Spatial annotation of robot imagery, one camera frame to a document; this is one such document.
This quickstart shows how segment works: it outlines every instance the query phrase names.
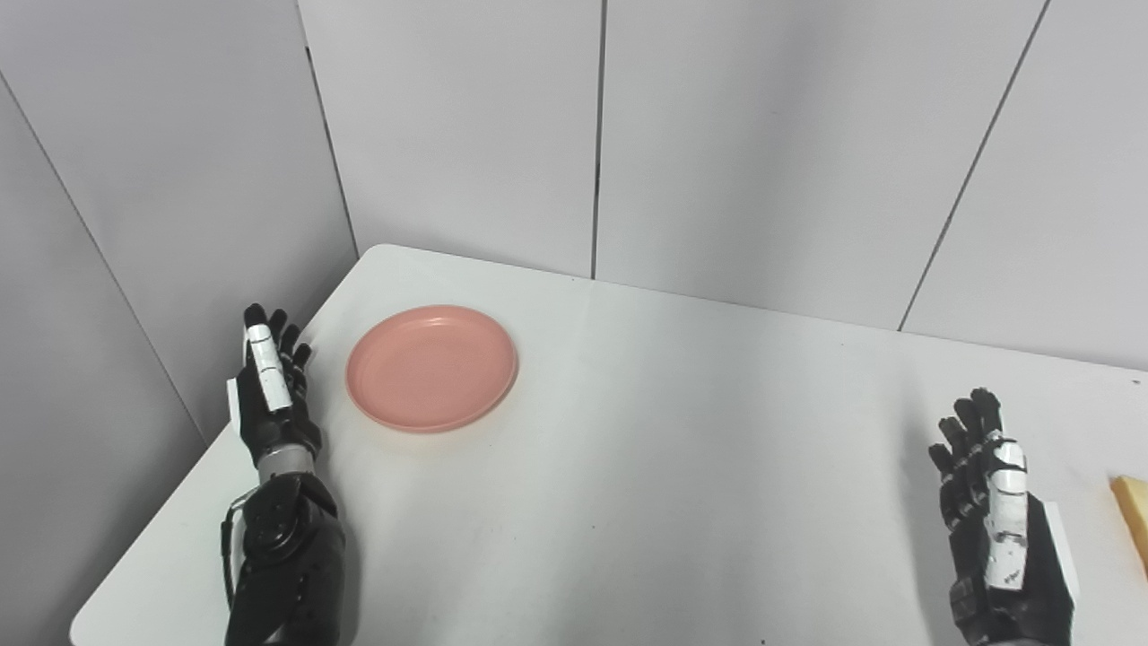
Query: panel seam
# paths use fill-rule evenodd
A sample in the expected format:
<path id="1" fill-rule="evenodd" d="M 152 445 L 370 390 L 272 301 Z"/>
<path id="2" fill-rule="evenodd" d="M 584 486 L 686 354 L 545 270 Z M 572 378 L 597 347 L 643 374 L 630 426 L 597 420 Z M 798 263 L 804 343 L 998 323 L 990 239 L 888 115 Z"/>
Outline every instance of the panel seam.
<path id="1" fill-rule="evenodd" d="M 211 444 L 210 441 L 208 441 L 203 429 L 200 428 L 195 417 L 192 415 L 192 411 L 187 407 L 187 402 L 184 400 L 184 396 L 179 392 L 179 389 L 176 388 L 176 382 L 171 379 L 171 373 L 169 373 L 168 367 L 164 366 L 163 359 L 160 357 L 158 351 L 156 351 L 155 344 L 152 343 L 152 337 L 148 336 L 147 329 L 144 328 L 144 322 L 140 320 L 139 313 L 135 312 L 135 308 L 132 306 L 131 298 L 127 297 L 124 286 L 119 283 L 119 278 L 116 277 L 116 272 L 111 268 L 111 263 L 108 262 L 108 257 L 103 254 L 103 249 L 100 248 L 100 243 L 96 241 L 95 234 L 92 233 L 92 228 L 87 225 L 87 220 L 85 220 L 84 216 L 80 215 L 79 207 L 76 205 L 76 200 L 72 197 L 71 190 L 69 190 L 68 185 L 64 184 L 63 177 L 60 176 L 60 170 L 56 169 L 55 162 L 53 162 L 52 157 L 48 155 L 47 148 L 44 147 L 44 141 L 40 139 L 39 133 L 36 132 L 36 127 L 32 126 L 32 120 L 28 118 L 28 112 L 24 111 L 24 107 L 20 103 L 20 99 L 16 98 L 16 92 L 11 88 L 11 85 L 8 83 L 8 79 L 5 77 L 2 70 L 0 70 L 0 86 L 2 86 L 3 91 L 11 96 L 13 104 L 16 106 L 16 114 L 18 114 L 21 119 L 23 119 L 28 131 L 32 134 L 32 140 L 40 150 L 40 155 L 42 155 L 44 159 L 48 163 L 48 168 L 52 170 L 52 174 L 55 178 L 56 184 L 60 186 L 60 189 L 63 190 L 64 196 L 68 199 L 68 204 L 76 215 L 76 219 L 78 219 L 80 226 L 84 227 L 84 233 L 92 242 L 92 247 L 95 249 L 95 254 L 100 257 L 100 262 L 103 263 L 103 267 L 108 271 L 108 275 L 111 277 L 111 282 L 116 286 L 116 290 L 119 291 L 119 297 L 123 298 L 124 304 L 127 306 L 127 311 L 131 312 L 132 320 L 135 321 L 135 327 L 139 328 L 140 334 L 144 335 L 144 341 L 147 342 L 148 350 L 152 351 L 152 356 L 155 357 L 156 364 L 158 364 L 160 369 L 163 371 L 163 376 L 166 378 L 168 386 L 171 387 L 171 392 L 176 395 L 176 399 L 179 400 L 179 405 L 183 406 L 184 414 L 187 415 L 187 420 L 192 423 L 192 427 L 195 428 L 203 446 L 209 446 Z"/>
<path id="2" fill-rule="evenodd" d="M 1044 22 L 1045 13 L 1048 11 L 1048 6 L 1052 0 L 1045 0 L 1045 3 L 1040 7 L 1040 13 L 1037 14 L 1037 22 L 1033 23 L 1032 31 L 1029 32 L 1029 38 L 1025 40 L 1024 47 L 1021 49 L 1021 56 L 1017 59 L 1016 65 L 1013 68 L 1013 73 L 1009 76 L 1008 83 L 1004 85 L 1004 92 L 1001 94 L 1000 101 L 996 102 L 996 109 L 993 110 L 992 118 L 988 119 L 988 127 L 980 138 L 980 145 L 977 146 L 976 154 L 972 155 L 972 163 L 969 164 L 969 170 L 964 173 L 961 187 L 956 190 L 956 199 L 953 200 L 953 205 L 948 210 L 948 216 L 945 217 L 945 223 L 940 227 L 940 234 L 937 235 L 937 241 L 933 242 L 933 247 L 929 252 L 929 259 L 925 262 L 924 270 L 921 272 L 920 278 L 917 278 L 917 283 L 913 288 L 913 295 L 909 296 L 909 303 L 905 306 L 905 312 L 901 314 L 901 321 L 897 326 L 898 333 L 905 332 L 905 325 L 909 319 L 909 312 L 913 311 L 913 305 L 917 302 L 917 295 L 921 294 L 921 287 L 924 286 L 925 278 L 929 275 L 929 270 L 932 268 L 933 260 L 937 259 L 937 254 L 940 251 L 940 246 L 945 241 L 945 235 L 948 234 L 948 228 L 953 224 L 953 217 L 956 215 L 956 209 L 961 205 L 961 199 L 964 197 L 964 190 L 969 187 L 972 173 L 977 170 L 977 164 L 980 162 L 980 155 L 985 151 L 985 146 L 988 143 L 988 137 L 992 135 L 993 127 L 996 126 L 996 119 L 1000 118 L 1001 110 L 1004 108 L 1004 101 L 1008 100 L 1008 95 L 1013 91 L 1013 84 L 1016 83 L 1017 75 L 1021 72 L 1021 67 L 1024 64 L 1024 60 L 1029 55 L 1029 48 L 1032 47 L 1032 41 L 1037 37 L 1037 30 L 1040 29 L 1040 23 Z"/>
<path id="3" fill-rule="evenodd" d="M 590 279 L 598 278 L 598 199 L 602 194 L 602 103 L 606 86 L 606 11 L 610 0 L 602 0 L 598 32 L 598 116 L 594 139 L 594 211 L 590 221 Z"/>
<path id="4" fill-rule="evenodd" d="M 355 224 L 351 221 L 351 210 L 347 205 L 347 190 L 343 188 L 343 174 L 339 172 L 339 157 L 335 156 L 335 142 L 331 138 L 331 124 L 327 123 L 327 108 L 323 104 L 323 92 L 319 91 L 319 77 L 315 72 L 315 60 L 311 57 L 311 46 L 307 41 L 307 25 L 303 24 L 303 8 L 295 2 L 295 17 L 298 18 L 298 32 L 303 37 L 303 52 L 307 54 L 307 69 L 311 73 L 311 86 L 315 87 L 315 100 L 319 103 L 319 118 L 323 119 L 323 135 L 327 139 L 327 151 L 331 154 L 331 165 L 335 171 L 335 184 L 339 186 L 339 200 L 343 207 L 343 217 L 347 219 L 347 229 L 351 235 L 351 248 L 355 249 L 355 258 L 359 259 L 358 239 L 355 236 Z"/>

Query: pink plate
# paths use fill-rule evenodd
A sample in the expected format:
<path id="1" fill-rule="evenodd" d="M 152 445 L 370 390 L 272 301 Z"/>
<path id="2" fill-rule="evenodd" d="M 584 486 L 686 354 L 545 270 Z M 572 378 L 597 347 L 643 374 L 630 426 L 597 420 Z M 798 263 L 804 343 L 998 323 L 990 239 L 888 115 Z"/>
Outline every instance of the pink plate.
<path id="1" fill-rule="evenodd" d="M 449 431 L 483 417 L 518 374 L 514 344 L 473 309 L 434 304 L 387 318 L 347 360 L 351 402 L 401 431 Z"/>

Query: wooden block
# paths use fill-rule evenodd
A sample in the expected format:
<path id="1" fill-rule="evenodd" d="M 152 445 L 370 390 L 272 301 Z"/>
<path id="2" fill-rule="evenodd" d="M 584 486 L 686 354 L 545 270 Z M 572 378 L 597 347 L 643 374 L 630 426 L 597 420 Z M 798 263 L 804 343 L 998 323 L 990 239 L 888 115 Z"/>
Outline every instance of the wooden block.
<path id="1" fill-rule="evenodd" d="M 1140 560 L 1148 571 L 1148 483 L 1120 476 L 1112 478 L 1112 493 L 1124 514 L 1124 522 L 1132 531 L 1132 540 L 1140 552 Z"/>

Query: white table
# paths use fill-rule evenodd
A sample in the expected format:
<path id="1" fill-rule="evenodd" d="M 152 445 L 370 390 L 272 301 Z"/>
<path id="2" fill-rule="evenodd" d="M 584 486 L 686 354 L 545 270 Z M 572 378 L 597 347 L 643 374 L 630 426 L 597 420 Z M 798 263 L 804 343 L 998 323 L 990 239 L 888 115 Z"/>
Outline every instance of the white table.
<path id="1" fill-rule="evenodd" d="M 521 372 L 479 422 L 406 435 L 358 413 L 343 366 L 377 321 L 428 303 L 502 321 Z M 350 539 L 343 644 L 959 646 L 925 447 L 978 386 L 1061 505 L 1075 644 L 1148 635 L 1148 579 L 1108 490 L 1148 476 L 1141 373 L 389 246 L 303 338 Z M 218 523 L 255 482 L 226 430 L 73 643 L 220 644 Z"/>

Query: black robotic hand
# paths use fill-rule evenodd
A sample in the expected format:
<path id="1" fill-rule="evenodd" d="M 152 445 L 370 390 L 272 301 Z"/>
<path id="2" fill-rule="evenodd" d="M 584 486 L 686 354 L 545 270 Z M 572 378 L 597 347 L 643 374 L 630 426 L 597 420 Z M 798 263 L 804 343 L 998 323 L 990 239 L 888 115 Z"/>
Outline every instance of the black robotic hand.
<path id="1" fill-rule="evenodd" d="M 323 447 L 307 410 L 303 368 L 311 351 L 294 349 L 287 313 L 243 312 L 245 364 L 232 410 L 259 473 L 259 487 L 236 500 L 222 527 L 231 617 L 225 646 L 335 646 L 340 635 L 346 539 L 334 499 L 315 475 Z M 243 563 L 231 585 L 232 515 L 242 511 Z"/>
<path id="2" fill-rule="evenodd" d="M 255 333 L 255 340 L 248 333 L 243 343 L 243 368 L 235 376 L 239 420 L 233 422 L 239 423 L 239 434 L 251 452 L 251 461 L 258 465 L 264 456 L 281 445 L 303 446 L 312 458 L 318 456 L 323 449 L 323 436 L 307 410 L 307 378 L 303 376 L 311 348 L 307 344 L 295 348 L 298 327 L 287 326 L 287 312 L 281 309 L 277 309 L 269 319 L 262 306 L 253 304 L 243 312 L 243 327 L 248 332 L 265 328 L 265 332 Z M 267 364 L 277 359 L 278 367 L 257 365 L 257 351 Z M 266 373 L 277 369 L 286 392 L 276 392 L 278 386 L 270 383 L 274 376 Z M 270 399 L 264 395 L 265 388 L 273 392 Z"/>
<path id="3" fill-rule="evenodd" d="M 1004 437 L 1000 403 L 977 389 L 953 408 L 960 420 L 940 421 L 952 451 L 929 449 L 956 568 L 953 620 L 970 646 L 1070 646 L 1068 579 L 1045 506 L 1029 493 L 1024 452 Z"/>

